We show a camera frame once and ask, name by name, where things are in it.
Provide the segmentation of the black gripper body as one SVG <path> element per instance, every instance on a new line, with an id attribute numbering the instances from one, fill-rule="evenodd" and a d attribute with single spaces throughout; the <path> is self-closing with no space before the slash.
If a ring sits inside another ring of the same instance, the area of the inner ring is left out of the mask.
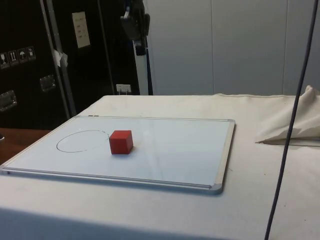
<path id="1" fill-rule="evenodd" d="M 143 0 L 128 0 L 127 6 L 129 7 L 130 15 L 145 14 L 145 6 Z"/>

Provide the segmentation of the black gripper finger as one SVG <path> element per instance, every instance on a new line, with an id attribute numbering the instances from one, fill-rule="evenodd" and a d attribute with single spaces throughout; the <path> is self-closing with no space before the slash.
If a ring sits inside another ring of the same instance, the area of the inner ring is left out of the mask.
<path id="1" fill-rule="evenodd" d="M 120 18 L 124 32 L 128 38 L 138 37 L 137 20 L 131 15 L 124 15 Z"/>
<path id="2" fill-rule="evenodd" d="M 136 17 L 139 31 L 139 37 L 138 40 L 136 40 L 136 46 L 145 47 L 147 41 L 146 39 L 149 34 L 151 17 L 148 13 L 145 13 L 144 11 L 138 11 Z"/>

